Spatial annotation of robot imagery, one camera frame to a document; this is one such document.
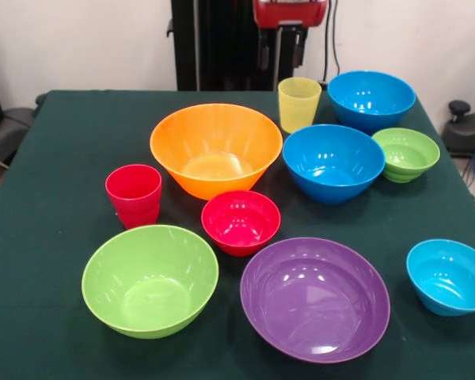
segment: cup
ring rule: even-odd
[[[141,164],[122,166],[108,175],[105,191],[126,229],[157,222],[162,176],[155,168]]]
[[[278,84],[279,121],[285,132],[313,124],[321,92],[318,82],[308,78],[287,78]]]

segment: light green bowl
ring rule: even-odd
[[[104,243],[82,275],[89,310],[127,336],[161,338],[193,321],[215,291],[219,266],[198,235],[144,226]]]
[[[425,134],[406,128],[378,131],[373,139],[386,154],[382,174],[389,181],[404,184],[429,170],[440,158],[440,149]]]

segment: blue bowl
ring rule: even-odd
[[[300,129],[283,144],[283,160],[309,197],[338,204],[366,190],[386,164],[382,148],[349,127],[322,124]]]
[[[406,268],[420,301],[433,313],[475,312],[475,249],[452,240],[427,240],[412,248]]]
[[[407,83],[377,71],[338,75],[327,91],[340,122],[368,134],[392,127],[416,99]]]

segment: pink bowl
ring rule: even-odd
[[[220,249],[231,256],[253,255],[275,236],[278,207],[258,192],[224,192],[206,203],[201,220]]]

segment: bowl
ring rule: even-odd
[[[188,193],[202,200],[250,190],[282,149],[278,127],[235,104],[200,104],[162,120],[151,153]]]
[[[390,317],[389,294],[373,266],[334,241],[297,237],[252,257],[241,303],[273,347],[312,363],[338,363],[371,350]]]
[[[432,168],[440,159],[440,149],[433,139],[406,128],[387,128],[373,135],[386,154],[383,176],[404,184]]]
[[[415,104],[412,87],[377,71],[349,71],[327,88],[340,122],[372,134],[399,122]]]
[[[161,338],[199,315],[218,277],[216,256],[201,237],[175,226],[143,226],[116,235],[91,256],[82,295],[117,332]]]
[[[278,232],[278,207],[258,192],[224,192],[206,203],[201,220],[206,233],[231,256],[253,255]]]
[[[340,125],[313,125],[290,135],[283,160],[309,197],[345,202],[366,190],[386,164],[382,148],[368,135]]]
[[[420,301],[443,317],[475,312],[475,249],[452,240],[422,241],[406,258]]]

